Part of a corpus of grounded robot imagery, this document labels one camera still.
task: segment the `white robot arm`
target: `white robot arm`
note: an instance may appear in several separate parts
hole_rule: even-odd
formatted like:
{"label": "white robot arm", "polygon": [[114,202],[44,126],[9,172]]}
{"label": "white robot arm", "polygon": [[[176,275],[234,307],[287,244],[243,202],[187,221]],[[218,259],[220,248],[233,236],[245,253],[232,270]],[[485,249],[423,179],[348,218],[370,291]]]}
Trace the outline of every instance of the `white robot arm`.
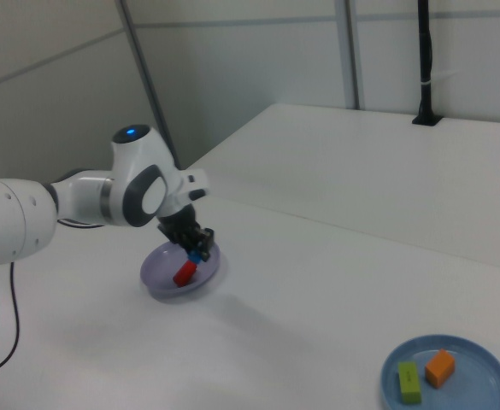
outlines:
{"label": "white robot arm", "polygon": [[58,220],[159,229],[189,253],[209,258],[214,232],[196,222],[193,201],[208,192],[202,170],[180,171],[161,135],[128,126],[113,136],[111,171],[72,171],[52,184],[0,179],[0,265],[34,254]]}

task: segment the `cable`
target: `cable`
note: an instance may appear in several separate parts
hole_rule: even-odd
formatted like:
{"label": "cable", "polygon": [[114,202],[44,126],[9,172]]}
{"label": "cable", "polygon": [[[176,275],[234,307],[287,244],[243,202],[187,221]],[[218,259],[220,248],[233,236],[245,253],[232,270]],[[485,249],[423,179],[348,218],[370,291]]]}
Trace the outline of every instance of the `cable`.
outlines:
{"label": "cable", "polygon": [[82,222],[77,222],[76,220],[58,220],[58,224],[63,225],[63,226],[68,226],[69,228],[75,228],[75,229],[103,228],[103,225],[83,224]]}
{"label": "cable", "polygon": [[20,340],[20,317],[18,316],[18,302],[16,301],[16,292],[14,287],[14,262],[10,262],[10,293],[12,294],[12,304],[14,305],[14,315],[16,317],[16,339],[14,340],[14,346],[12,346],[9,355],[0,363],[0,368],[10,360],[18,347],[18,341]]}

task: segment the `table surface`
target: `table surface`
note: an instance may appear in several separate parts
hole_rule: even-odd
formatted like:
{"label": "table surface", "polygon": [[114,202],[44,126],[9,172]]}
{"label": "table surface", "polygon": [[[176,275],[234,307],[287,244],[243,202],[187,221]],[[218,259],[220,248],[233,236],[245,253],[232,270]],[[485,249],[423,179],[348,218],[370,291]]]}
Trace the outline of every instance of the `table surface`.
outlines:
{"label": "table surface", "polygon": [[500,124],[276,104],[195,164],[214,195],[500,266]]}
{"label": "table surface", "polygon": [[[159,302],[140,283],[166,240],[153,224],[58,226],[16,264],[0,410],[381,409],[382,364],[411,337],[500,360],[500,267],[218,196],[196,207],[221,267],[190,296]],[[0,360],[11,310],[0,266]]]}

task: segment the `green block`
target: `green block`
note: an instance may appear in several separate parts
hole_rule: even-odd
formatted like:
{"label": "green block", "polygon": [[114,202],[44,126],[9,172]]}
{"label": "green block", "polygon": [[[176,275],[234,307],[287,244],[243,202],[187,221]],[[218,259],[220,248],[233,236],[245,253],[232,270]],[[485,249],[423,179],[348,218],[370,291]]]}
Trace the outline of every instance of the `green block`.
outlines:
{"label": "green block", "polygon": [[397,364],[400,377],[400,389],[404,404],[418,404],[421,402],[421,384],[417,364],[414,361],[403,361]]}

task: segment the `block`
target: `block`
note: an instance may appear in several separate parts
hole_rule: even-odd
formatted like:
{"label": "block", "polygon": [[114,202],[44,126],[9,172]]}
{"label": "block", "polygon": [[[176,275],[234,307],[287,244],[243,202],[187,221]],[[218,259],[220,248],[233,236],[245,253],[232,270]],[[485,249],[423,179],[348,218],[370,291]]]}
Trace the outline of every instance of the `block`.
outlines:
{"label": "block", "polygon": [[445,350],[440,349],[426,364],[424,374],[428,383],[439,389],[454,371],[455,358]]}
{"label": "block", "polygon": [[421,384],[417,364],[414,361],[402,361],[397,364],[400,377],[400,390],[404,404],[419,404],[421,402]]}
{"label": "block", "polygon": [[198,265],[193,261],[187,261],[174,275],[174,282],[179,288],[186,286],[197,271]]}

